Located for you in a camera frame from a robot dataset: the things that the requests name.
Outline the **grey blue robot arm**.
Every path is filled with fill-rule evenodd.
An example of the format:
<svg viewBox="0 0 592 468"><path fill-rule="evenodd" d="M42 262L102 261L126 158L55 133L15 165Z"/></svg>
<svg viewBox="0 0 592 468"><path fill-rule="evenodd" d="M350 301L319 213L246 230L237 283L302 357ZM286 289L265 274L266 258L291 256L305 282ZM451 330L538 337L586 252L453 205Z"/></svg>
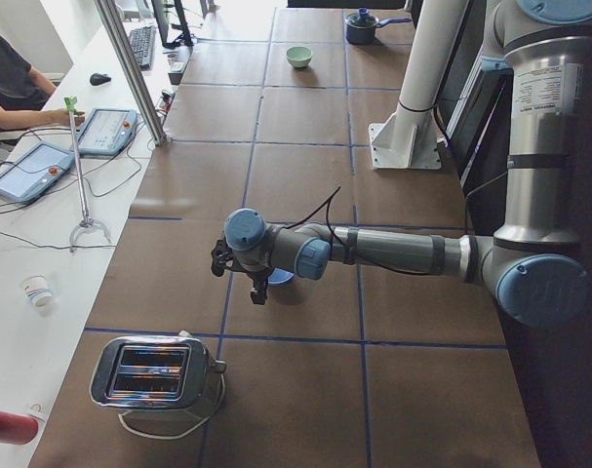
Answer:
<svg viewBox="0 0 592 468"><path fill-rule="evenodd" d="M277 269L319 279L329 262L410 275L448 275L486 287L500 308L533 327L579 314L589 280L575 259L566 205L585 60L592 55L592 1L491 1L483 64L513 75L506 205L491 237L457 239L300 221L272 224L233 212L212 250L212 271L242 272L263 304Z"/></svg>

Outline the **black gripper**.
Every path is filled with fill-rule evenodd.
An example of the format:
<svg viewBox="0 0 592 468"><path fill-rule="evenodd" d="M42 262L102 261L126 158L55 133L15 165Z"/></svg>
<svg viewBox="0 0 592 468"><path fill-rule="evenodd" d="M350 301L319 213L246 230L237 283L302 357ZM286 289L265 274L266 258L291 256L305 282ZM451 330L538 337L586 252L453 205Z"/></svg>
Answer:
<svg viewBox="0 0 592 468"><path fill-rule="evenodd" d="M248 272L247 276L252 280L250 292L251 301L254 305L264 305L267 300L268 279L272 274L271 268Z"/></svg>

